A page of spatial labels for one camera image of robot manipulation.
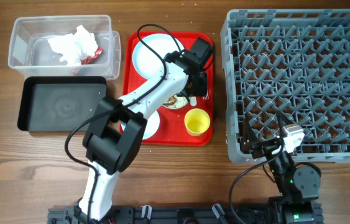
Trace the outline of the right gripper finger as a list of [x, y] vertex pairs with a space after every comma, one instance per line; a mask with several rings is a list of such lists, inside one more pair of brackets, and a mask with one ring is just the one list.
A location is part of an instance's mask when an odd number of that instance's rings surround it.
[[279, 125], [279, 136], [280, 137], [284, 137], [285, 136], [285, 131], [283, 130], [283, 128], [286, 125], [292, 124], [293, 121], [288, 119], [281, 111], [277, 111], [276, 112], [276, 117], [277, 117], [277, 122], [278, 122], [278, 125]]
[[259, 140], [248, 121], [242, 122], [242, 151], [256, 152], [259, 147]]

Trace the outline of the white plastic fork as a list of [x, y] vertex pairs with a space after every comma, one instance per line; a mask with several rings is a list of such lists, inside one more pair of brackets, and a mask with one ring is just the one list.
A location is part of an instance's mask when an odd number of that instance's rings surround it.
[[209, 94], [207, 93], [205, 96], [203, 96], [203, 100], [208, 100], [209, 99]]

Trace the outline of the yellow cup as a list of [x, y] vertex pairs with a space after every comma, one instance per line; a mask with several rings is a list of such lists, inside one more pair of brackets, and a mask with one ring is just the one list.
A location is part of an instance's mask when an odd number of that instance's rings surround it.
[[200, 136], [208, 130], [211, 120], [206, 111], [195, 108], [186, 113], [184, 123], [189, 135]]

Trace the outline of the light blue plate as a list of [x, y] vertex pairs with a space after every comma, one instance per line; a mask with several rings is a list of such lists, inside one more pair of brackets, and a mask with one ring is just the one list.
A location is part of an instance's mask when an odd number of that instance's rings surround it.
[[[176, 39], [176, 44], [168, 34], [151, 34], [142, 38], [142, 41], [157, 52], [161, 58], [168, 53], [178, 51], [178, 47], [181, 50], [184, 49], [178, 39]], [[163, 64], [160, 59], [141, 42], [138, 42], [133, 50], [132, 62], [138, 74], [146, 80], [163, 74]]]

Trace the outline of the light blue bowl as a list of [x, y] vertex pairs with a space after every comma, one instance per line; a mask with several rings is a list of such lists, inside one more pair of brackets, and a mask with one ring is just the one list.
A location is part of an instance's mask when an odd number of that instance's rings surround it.
[[136, 139], [146, 140], [151, 138], [160, 126], [160, 116], [157, 111], [148, 118], [147, 121], [141, 121], [140, 118], [130, 118], [126, 123], [121, 121], [122, 130], [129, 136], [135, 136]]

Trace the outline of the red snack wrapper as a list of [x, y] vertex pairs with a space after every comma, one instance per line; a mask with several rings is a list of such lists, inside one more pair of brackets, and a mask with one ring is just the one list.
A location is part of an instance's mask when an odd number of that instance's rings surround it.
[[86, 59], [81, 60], [81, 65], [87, 65], [93, 63], [102, 53], [103, 48], [98, 47], [93, 56], [88, 56]]

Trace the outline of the white napkin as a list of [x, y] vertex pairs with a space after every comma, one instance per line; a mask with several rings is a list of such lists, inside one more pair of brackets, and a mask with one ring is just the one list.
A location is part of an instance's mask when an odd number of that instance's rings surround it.
[[99, 47], [93, 33], [82, 25], [74, 34], [58, 35], [47, 39], [53, 52], [60, 55], [59, 62], [65, 65], [81, 65], [81, 60], [93, 56]]

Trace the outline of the white plastic spoon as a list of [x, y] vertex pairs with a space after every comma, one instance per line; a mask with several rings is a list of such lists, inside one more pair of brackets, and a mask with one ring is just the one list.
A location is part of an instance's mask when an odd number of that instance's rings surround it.
[[191, 106], [196, 106], [197, 105], [197, 100], [195, 96], [190, 97], [190, 105]]

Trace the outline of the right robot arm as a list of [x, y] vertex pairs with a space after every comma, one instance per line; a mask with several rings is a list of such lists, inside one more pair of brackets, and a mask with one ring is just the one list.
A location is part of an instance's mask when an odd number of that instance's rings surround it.
[[319, 197], [321, 171], [310, 162], [296, 163], [292, 159], [293, 151], [305, 138], [304, 130], [280, 111], [276, 118], [278, 135], [266, 141], [258, 140], [248, 121], [242, 122], [241, 146], [251, 150], [254, 159], [265, 158], [255, 167], [269, 167], [280, 193], [269, 198], [271, 223], [317, 223], [314, 201]]

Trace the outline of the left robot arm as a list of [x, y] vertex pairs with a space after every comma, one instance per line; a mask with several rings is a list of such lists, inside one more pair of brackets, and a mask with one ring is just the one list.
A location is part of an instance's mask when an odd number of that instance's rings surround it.
[[206, 95], [205, 65], [213, 52], [213, 45], [199, 37], [190, 49], [159, 57], [160, 69], [146, 82], [118, 99], [103, 98], [96, 113], [74, 129], [88, 128], [83, 146], [90, 174], [75, 207], [82, 223], [99, 223], [110, 211], [116, 181], [136, 158], [147, 120], [174, 95]]

